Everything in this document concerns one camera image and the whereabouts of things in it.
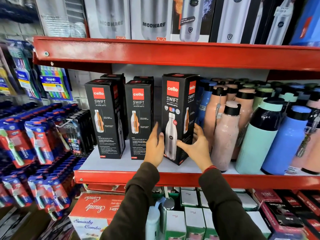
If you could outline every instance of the red bracelet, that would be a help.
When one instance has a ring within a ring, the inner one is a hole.
[[[212,165],[210,167],[207,167],[206,170],[203,171],[203,173],[209,171],[210,169],[213,169],[213,168],[217,168],[216,166]]]

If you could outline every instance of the sleeve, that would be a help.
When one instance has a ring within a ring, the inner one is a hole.
[[[103,231],[100,240],[144,239],[152,189],[159,181],[157,168],[143,162],[126,185],[124,200],[110,225]]]
[[[199,184],[212,211],[213,224],[221,240],[266,240],[218,169],[203,173]]]

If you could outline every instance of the shelf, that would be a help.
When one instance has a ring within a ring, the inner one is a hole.
[[[78,62],[320,71],[320,48],[303,46],[35,36],[34,47],[34,62],[40,65]]]
[[[126,184],[139,169],[142,160],[131,160],[129,140],[121,159],[101,159],[98,147],[90,154],[79,170],[75,171],[77,183],[96,184]],[[191,158],[187,158],[180,166],[164,158],[159,165],[159,186],[198,187],[201,171]],[[232,188],[256,189],[315,189],[320,190],[320,176],[299,172],[298,175],[274,176],[242,175],[231,163],[229,170],[223,173],[224,178]]]

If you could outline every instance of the person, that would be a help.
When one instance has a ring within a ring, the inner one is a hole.
[[[126,185],[124,200],[100,240],[145,239],[149,207],[154,202],[151,191],[160,179],[157,167],[165,150],[164,134],[157,138],[158,123],[146,142],[144,162]],[[187,145],[177,141],[202,171],[199,185],[212,211],[214,227],[220,240],[262,240],[261,230],[245,212],[237,194],[210,160],[208,141],[202,128],[194,125],[196,142]]]

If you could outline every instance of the person's left hand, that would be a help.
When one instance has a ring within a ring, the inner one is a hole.
[[[156,122],[149,139],[146,142],[146,155],[144,157],[145,162],[152,163],[155,167],[158,167],[163,159],[163,153],[165,152],[165,136],[161,132],[159,134],[159,142],[157,138],[158,122]]]

